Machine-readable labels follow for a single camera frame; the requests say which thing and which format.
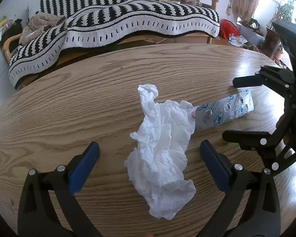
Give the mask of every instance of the striped fabric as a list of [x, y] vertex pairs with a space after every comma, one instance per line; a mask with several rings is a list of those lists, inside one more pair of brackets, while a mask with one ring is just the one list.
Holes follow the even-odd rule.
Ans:
[[42, 12], [66, 15], [65, 22], [32, 40], [12, 57], [9, 78], [17, 88], [23, 79], [57, 63], [70, 48], [106, 47], [125, 37], [150, 33], [167, 38], [192, 32], [216, 37], [216, 11], [156, 0], [40, 0]]

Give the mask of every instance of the terracotta pot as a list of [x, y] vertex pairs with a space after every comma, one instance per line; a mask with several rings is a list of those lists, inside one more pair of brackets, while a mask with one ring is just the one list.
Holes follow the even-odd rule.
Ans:
[[280, 45], [280, 37], [271, 29], [267, 28], [265, 41], [261, 51], [270, 59], [273, 58], [278, 46]]
[[281, 59], [282, 55], [283, 55], [282, 51], [276, 50], [276, 52], [273, 55], [273, 58], [279, 61]]

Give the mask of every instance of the round table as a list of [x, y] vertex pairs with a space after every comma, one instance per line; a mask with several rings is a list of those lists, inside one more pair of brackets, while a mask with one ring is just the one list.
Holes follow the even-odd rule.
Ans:
[[[197, 106], [237, 93], [233, 78], [254, 74], [262, 65], [275, 66], [265, 55], [237, 47], [160, 44], [99, 55], [35, 81], [0, 107], [1, 215], [17, 231], [18, 204], [29, 169], [52, 171], [96, 141], [101, 157], [75, 197], [103, 236], [195, 236], [224, 197], [200, 158], [201, 141], [208, 139], [232, 163], [261, 171], [257, 153], [223, 141], [222, 132], [274, 131], [284, 100], [265, 86], [249, 88], [254, 112], [191, 136], [184, 177], [193, 180], [197, 191], [168, 221], [149, 214], [124, 167], [137, 146], [129, 134], [144, 118], [137, 87], [155, 84], [156, 102], [186, 100]], [[296, 163], [276, 176], [275, 183], [283, 232], [296, 217]], [[248, 195], [246, 191], [230, 227], [236, 226]], [[52, 192], [51, 197], [60, 221], [68, 227]]]

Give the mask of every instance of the tissue paper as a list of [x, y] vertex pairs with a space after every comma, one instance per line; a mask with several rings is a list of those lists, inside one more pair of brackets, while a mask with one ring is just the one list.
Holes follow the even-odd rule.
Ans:
[[196, 107], [186, 101], [167, 100], [155, 103], [155, 85], [139, 85], [144, 121], [130, 137], [138, 147], [130, 153], [125, 166], [129, 180], [150, 206], [156, 217], [173, 219], [194, 196], [193, 181], [184, 180], [182, 171], [187, 164], [185, 151], [194, 132]]

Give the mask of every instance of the red plastic bag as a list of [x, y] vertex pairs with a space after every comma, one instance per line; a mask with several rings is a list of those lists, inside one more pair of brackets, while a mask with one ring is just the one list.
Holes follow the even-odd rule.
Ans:
[[223, 38], [229, 40], [229, 35], [234, 34], [234, 36], [240, 35], [237, 27], [229, 20], [223, 20], [220, 24], [220, 33]]

